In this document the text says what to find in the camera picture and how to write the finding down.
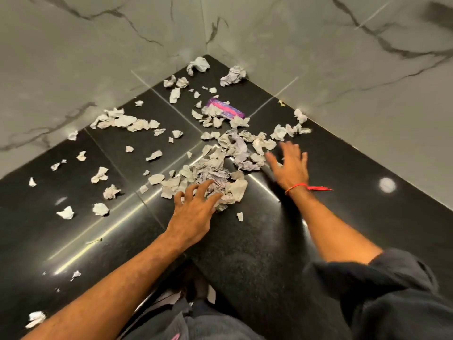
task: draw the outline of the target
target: red thread bracelet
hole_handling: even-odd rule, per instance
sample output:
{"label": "red thread bracelet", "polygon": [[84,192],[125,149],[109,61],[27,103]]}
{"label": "red thread bracelet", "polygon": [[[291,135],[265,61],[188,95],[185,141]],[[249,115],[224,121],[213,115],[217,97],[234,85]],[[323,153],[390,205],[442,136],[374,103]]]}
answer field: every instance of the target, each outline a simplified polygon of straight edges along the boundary
{"label": "red thread bracelet", "polygon": [[293,187],[288,188],[285,191],[285,194],[288,194],[289,191],[291,191],[294,187],[298,187],[298,186],[305,186],[307,188],[307,190],[309,190],[309,191],[333,191],[333,189],[327,188],[327,187],[324,187],[324,186],[309,186],[309,185],[307,185],[305,183],[297,183]]}

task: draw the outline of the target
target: dark sleeve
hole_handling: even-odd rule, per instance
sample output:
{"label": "dark sleeve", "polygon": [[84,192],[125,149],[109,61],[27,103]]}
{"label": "dark sleeve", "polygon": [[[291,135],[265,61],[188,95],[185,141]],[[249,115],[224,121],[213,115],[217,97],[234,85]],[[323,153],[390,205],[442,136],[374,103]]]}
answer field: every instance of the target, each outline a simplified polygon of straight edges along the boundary
{"label": "dark sleeve", "polygon": [[389,249],[368,265],[314,263],[326,293],[340,301],[355,340],[453,339],[453,306],[437,294],[431,269]]}

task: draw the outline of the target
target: gray marble wall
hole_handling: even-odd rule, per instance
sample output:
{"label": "gray marble wall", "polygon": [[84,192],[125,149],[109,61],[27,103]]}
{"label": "gray marble wall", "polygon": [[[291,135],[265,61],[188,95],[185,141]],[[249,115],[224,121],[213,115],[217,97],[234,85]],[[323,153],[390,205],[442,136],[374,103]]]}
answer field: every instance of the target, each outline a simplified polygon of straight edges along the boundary
{"label": "gray marble wall", "polygon": [[200,0],[0,0],[0,177],[206,53]]}
{"label": "gray marble wall", "polygon": [[212,56],[453,208],[453,9],[433,1],[202,7]]}

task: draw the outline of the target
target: person's left hand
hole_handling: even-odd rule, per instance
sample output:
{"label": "person's left hand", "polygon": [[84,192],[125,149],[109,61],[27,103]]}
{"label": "person's left hand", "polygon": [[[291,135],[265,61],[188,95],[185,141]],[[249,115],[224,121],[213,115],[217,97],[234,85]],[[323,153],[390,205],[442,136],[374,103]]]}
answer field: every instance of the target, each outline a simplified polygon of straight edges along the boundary
{"label": "person's left hand", "polygon": [[174,212],[165,233],[178,241],[183,251],[200,241],[209,231],[214,205],[223,196],[216,193],[205,200],[204,194],[213,182],[206,180],[201,185],[190,185],[185,193],[178,192],[174,196]]}

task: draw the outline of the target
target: black tile floor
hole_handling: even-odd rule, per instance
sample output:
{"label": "black tile floor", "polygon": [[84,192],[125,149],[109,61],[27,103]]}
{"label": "black tile floor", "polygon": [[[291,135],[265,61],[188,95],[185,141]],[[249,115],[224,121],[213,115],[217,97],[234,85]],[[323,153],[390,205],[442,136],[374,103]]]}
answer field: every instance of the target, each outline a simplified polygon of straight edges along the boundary
{"label": "black tile floor", "polygon": [[[30,312],[54,314],[162,233],[173,211],[172,201],[162,199],[158,187],[143,195],[136,191],[147,180],[142,176],[145,170],[168,174],[200,156],[206,143],[199,137],[206,128],[192,118],[191,109],[198,100],[205,103],[212,96],[202,85],[216,86],[221,100],[252,115],[249,131],[254,134],[270,134],[277,124],[295,124],[290,107],[281,107],[249,81],[219,87],[228,67],[206,58],[211,69],[188,77],[189,88],[199,91],[200,99],[186,88],[170,105],[170,90],[159,83],[124,105],[126,114],[159,121],[167,129],[162,135],[87,128],[76,142],[61,143],[0,180],[4,315],[0,333],[6,339],[25,334]],[[187,76],[184,69],[176,73],[182,76]],[[136,100],[144,105],[136,107]],[[437,274],[441,293],[453,299],[453,212],[320,126],[311,121],[306,126],[313,132],[295,137],[294,142],[309,152],[310,181],[334,189],[317,197],[378,245],[399,247],[424,259]],[[228,128],[224,124],[220,132]],[[172,130],[184,135],[170,144]],[[126,153],[126,145],[134,151]],[[158,149],[161,158],[144,160]],[[82,150],[87,151],[85,162],[75,160]],[[193,153],[191,159],[187,151]],[[51,171],[50,166],[61,159],[68,163]],[[109,168],[109,179],[91,184],[100,165]],[[34,188],[27,185],[30,176],[38,183]],[[391,194],[379,188],[384,177],[396,182]],[[246,179],[249,187],[241,203],[214,215],[211,231],[186,254],[241,318],[267,339],[350,338],[338,304],[303,272],[316,255],[294,205],[263,172]],[[102,191],[112,183],[122,195],[106,202],[111,210],[108,217],[95,216],[92,205],[102,202]],[[76,215],[63,220],[55,212],[68,205]],[[238,222],[237,212],[244,213],[244,222]],[[100,235],[102,242],[86,244]],[[70,282],[75,270],[82,275]]]}

